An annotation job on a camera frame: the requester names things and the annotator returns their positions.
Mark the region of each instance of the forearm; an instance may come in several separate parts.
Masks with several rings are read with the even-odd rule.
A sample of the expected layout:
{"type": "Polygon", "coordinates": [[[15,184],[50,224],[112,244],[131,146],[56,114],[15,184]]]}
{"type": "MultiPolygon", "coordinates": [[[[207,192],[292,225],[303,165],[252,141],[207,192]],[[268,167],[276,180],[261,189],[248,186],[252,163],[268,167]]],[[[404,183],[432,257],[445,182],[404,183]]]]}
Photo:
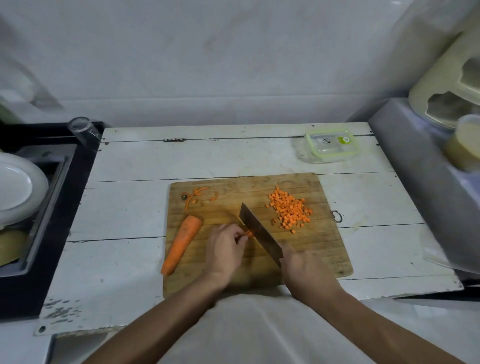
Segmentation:
{"type": "Polygon", "coordinates": [[[346,292],[326,302],[317,300],[310,306],[377,364],[462,363],[346,292]]]}
{"type": "Polygon", "coordinates": [[[157,363],[222,292],[215,275],[202,275],[133,321],[96,351],[85,364],[157,363]]]}

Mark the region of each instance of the wooden cutting board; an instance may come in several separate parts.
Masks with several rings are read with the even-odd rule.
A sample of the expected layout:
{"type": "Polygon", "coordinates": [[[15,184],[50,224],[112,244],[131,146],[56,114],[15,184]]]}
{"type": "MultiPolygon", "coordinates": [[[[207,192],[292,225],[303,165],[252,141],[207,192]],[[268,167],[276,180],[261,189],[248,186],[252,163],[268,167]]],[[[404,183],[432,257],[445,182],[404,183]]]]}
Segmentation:
{"type": "MultiPolygon", "coordinates": [[[[164,277],[164,297],[180,290],[197,276],[204,268],[208,237],[212,230],[221,224],[237,223],[245,230],[239,218],[241,204],[245,203],[279,242],[289,242],[298,251],[318,250],[324,261],[330,265],[337,277],[353,274],[353,268],[342,238],[338,232],[330,206],[315,173],[283,174],[277,176],[258,176],[244,178],[224,178],[218,180],[172,183],[168,199],[167,246],[166,252],[177,235],[182,221],[187,215],[194,215],[203,221],[203,226],[189,245],[175,272],[164,277]],[[304,205],[313,210],[311,222],[296,229],[292,234],[279,229],[272,219],[278,216],[275,210],[266,208],[270,203],[268,195],[275,186],[288,192],[295,198],[304,198],[304,205]],[[192,193],[193,189],[209,187],[203,191],[197,204],[190,204],[184,211],[185,202],[182,193],[192,193]],[[209,201],[218,192],[216,201],[209,201]]],[[[237,271],[228,291],[245,291],[254,288],[274,287],[281,284],[281,272],[273,259],[255,239],[250,239],[240,269],[237,271]]]]}

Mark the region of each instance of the white shirt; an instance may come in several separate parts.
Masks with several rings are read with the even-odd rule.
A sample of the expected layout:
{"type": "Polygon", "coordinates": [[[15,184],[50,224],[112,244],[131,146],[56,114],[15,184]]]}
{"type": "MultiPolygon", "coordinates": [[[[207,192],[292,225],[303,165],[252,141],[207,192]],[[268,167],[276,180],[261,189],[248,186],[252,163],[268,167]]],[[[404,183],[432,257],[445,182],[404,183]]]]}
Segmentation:
{"type": "Polygon", "coordinates": [[[312,309],[291,297],[219,301],[161,364],[374,363],[312,309]]]}

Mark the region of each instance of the white table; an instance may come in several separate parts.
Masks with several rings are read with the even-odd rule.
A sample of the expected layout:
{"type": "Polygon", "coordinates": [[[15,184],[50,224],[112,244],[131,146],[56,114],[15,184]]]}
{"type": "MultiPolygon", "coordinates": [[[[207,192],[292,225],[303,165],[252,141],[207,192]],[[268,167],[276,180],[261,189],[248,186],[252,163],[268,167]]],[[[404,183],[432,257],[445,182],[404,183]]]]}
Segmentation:
{"type": "Polygon", "coordinates": [[[163,300],[168,188],[173,182],[315,172],[354,274],[342,286],[360,300],[463,289],[453,270],[422,258],[438,245],[368,124],[343,124],[361,155],[312,165],[301,138],[338,124],[106,129],[37,335],[118,328],[163,300]],[[164,139],[185,138],[166,143],[164,139]]]}

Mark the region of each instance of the knife blade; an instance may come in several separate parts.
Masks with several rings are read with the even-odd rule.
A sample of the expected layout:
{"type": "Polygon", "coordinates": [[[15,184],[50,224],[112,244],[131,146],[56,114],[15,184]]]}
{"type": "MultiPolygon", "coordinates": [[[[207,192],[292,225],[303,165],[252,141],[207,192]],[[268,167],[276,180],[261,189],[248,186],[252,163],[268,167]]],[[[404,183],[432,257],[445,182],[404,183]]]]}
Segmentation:
{"type": "Polygon", "coordinates": [[[240,219],[280,267],[280,258],[283,258],[282,248],[245,204],[241,204],[240,219]]]}

